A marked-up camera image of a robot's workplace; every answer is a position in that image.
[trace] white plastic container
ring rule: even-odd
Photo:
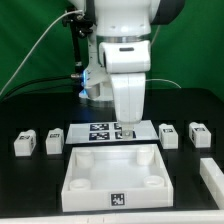
[[[80,151],[92,153],[81,166]],[[64,212],[173,205],[173,187],[155,144],[73,148],[61,195]]]

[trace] black table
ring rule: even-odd
[[[179,134],[178,150],[161,155],[174,186],[174,206],[116,212],[192,211],[218,209],[199,175],[200,158],[212,157],[224,168],[224,103],[204,89],[146,91],[143,120],[152,120],[158,133],[161,123],[173,124]],[[71,123],[116,121],[113,108],[79,104],[72,93],[33,94],[11,98],[0,105],[0,217],[101,214],[113,211],[63,213],[61,190],[74,145],[63,154],[46,154],[48,131]],[[196,149],[188,137],[189,123],[204,123],[212,133],[212,147]],[[33,129],[37,145],[31,157],[15,157],[13,143],[21,131]],[[145,144],[126,142],[122,144]]]

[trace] green backdrop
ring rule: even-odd
[[[66,0],[0,1],[0,89],[43,31],[68,5]],[[180,16],[161,28],[152,48],[148,78],[169,79],[184,88],[206,88],[224,100],[223,10],[224,0],[186,0]],[[87,65],[86,41],[80,44]],[[28,80],[69,75],[73,71],[70,30],[58,23],[7,90]],[[173,86],[153,84],[153,88],[168,87]]]

